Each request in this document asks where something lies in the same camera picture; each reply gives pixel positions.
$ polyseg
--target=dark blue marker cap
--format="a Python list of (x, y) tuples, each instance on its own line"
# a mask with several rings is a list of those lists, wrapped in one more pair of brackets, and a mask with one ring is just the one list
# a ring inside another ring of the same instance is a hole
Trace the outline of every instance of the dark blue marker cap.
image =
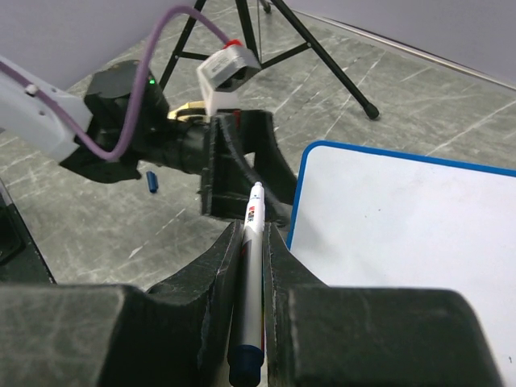
[(155, 194), (158, 191), (158, 176), (152, 171), (148, 171), (146, 174), (148, 190), (151, 194)]
[(229, 382), (233, 387), (257, 387), (261, 379), (264, 353), (252, 345), (239, 345), (228, 356)]

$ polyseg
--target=blue whiteboard frame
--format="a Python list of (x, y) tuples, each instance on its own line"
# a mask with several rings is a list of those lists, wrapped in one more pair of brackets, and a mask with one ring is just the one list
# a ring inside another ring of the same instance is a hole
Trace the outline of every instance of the blue whiteboard frame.
[(497, 175), (516, 177), (516, 170), (513, 170), (513, 169), (491, 167), (491, 166), (482, 165), (482, 164), (471, 164), (471, 163), (466, 163), (463, 161), (439, 159), (437, 157), (420, 156), (420, 155), (414, 155), (414, 154), (404, 153), (404, 152), (388, 151), (388, 150), (379, 149), (379, 148), (362, 147), (359, 145), (338, 143), (335, 141), (328, 141), (328, 140), (315, 141), (312, 144), (310, 144), (308, 147), (306, 147), (305, 151), (302, 154), (302, 158), (301, 158), (301, 166), (299, 167), (299, 175), (298, 175), (298, 186), (296, 187), (296, 194), (295, 194), (294, 200), (293, 200), (292, 215), (290, 218), (291, 219), (290, 220), (290, 232), (287, 237), (287, 247), (289, 249), (292, 246), (293, 233), (294, 233), (295, 227), (296, 227), (296, 218), (298, 216), (299, 199), (301, 198), (301, 191), (303, 188), (303, 179), (305, 176), (306, 162), (308, 161), (308, 155), (310, 154), (310, 152), (313, 151), (317, 147), (345, 149), (348, 151), (368, 153), (370, 155), (396, 157), (398, 159), (418, 161), (421, 163), (444, 165), (447, 167), (468, 169), (471, 171), (494, 173)]

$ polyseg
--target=whiteboard marker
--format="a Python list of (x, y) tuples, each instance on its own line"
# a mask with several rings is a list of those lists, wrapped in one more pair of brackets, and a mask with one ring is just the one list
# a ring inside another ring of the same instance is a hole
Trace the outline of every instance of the whiteboard marker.
[(227, 361), (229, 381), (234, 387), (254, 387), (260, 383), (264, 363), (264, 316), (262, 309), (262, 238), (265, 222), (264, 187), (257, 182), (251, 189), (243, 222), (239, 275)]

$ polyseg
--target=marble floor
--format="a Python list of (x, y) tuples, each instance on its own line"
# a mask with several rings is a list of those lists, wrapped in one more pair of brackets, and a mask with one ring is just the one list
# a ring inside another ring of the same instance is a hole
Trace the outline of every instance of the marble floor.
[[(256, 11), (253, 5), (255, 26)], [(241, 35), (232, 1), (210, 0), (206, 14), (228, 35)], [(260, 19), (264, 59), (300, 43), (278, 12)], [(177, 19), (167, 28), (152, 62), (156, 75), (183, 23)], [(243, 107), (275, 113), (277, 140), (294, 171), (303, 149), (316, 139), (516, 169), (514, 98), (321, 23), (306, 25), (382, 116), (369, 121), (312, 52), (263, 71), (242, 90)], [(137, 44), (116, 60), (138, 58), (142, 47)], [(217, 47), (203, 27), (195, 28), (189, 51)], [(165, 90), (171, 106), (200, 99), (195, 65), (180, 61)], [(87, 85), (84, 80), (71, 92), (81, 95)], [(160, 192), (151, 195), (144, 181), (86, 181), (9, 133), (0, 135), (0, 149), (0, 178), (60, 283), (125, 282), (145, 289), (204, 252), (226, 226), (200, 216), (196, 176), (152, 168)], [(141, 165), (143, 171), (151, 167)]]

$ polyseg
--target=tripod leg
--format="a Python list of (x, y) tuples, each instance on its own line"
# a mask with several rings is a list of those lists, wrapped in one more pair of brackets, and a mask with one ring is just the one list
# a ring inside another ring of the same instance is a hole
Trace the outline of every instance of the tripod leg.
[(248, 0), (236, 0), (236, 9), (239, 12), (245, 44), (255, 54), (256, 58), (260, 59), (258, 56), (258, 47), (256, 46), (255, 32), (252, 30)]
[(260, 0), (260, 4), (264, 8), (266, 14), (271, 13), (271, 5), (268, 3), (267, 0)]
[(380, 115), (377, 107), (374, 106), (356, 87), (351, 79), (349, 79), (346, 73), (340, 68), (340, 66), (333, 60), (323, 46), (315, 39), (315, 37), (308, 31), (305, 25), (298, 19), (298, 17), (290, 10), (290, 8), (283, 2), (283, 0), (270, 0), (271, 3), (281, 12), (281, 14), (292, 24), (292, 27), (296, 29), (299, 35), (312, 47), (315, 53), (321, 58), (326, 66), (333, 72), (333, 74), (342, 82), (351, 95), (358, 101), (359, 104), (364, 108), (365, 114), (370, 119), (377, 119)]
[[(206, 4), (206, 0), (197, 0), (195, 3), (195, 6), (193, 6), (196, 10), (199, 12), (202, 11), (202, 8)], [(177, 65), (177, 62), (179, 61), (179, 58), (181, 56), (181, 53), (183, 52), (183, 49), (186, 46), (186, 42), (188, 41), (188, 38), (190, 37), (190, 34), (192, 33), (192, 30), (195, 27), (195, 22), (197, 22), (194, 18), (188, 18), (188, 21), (186, 22), (185, 28), (183, 28), (183, 32), (181, 33), (181, 36), (179, 36), (179, 40), (177, 41), (176, 47), (174, 48), (174, 51), (172, 51), (172, 55), (170, 56), (169, 62), (167, 63), (167, 67), (165, 67), (163, 75), (160, 79), (160, 87), (161, 89), (164, 89), (164, 87), (169, 83), (170, 76), (172, 75), (172, 71), (174, 71), (174, 68)]]

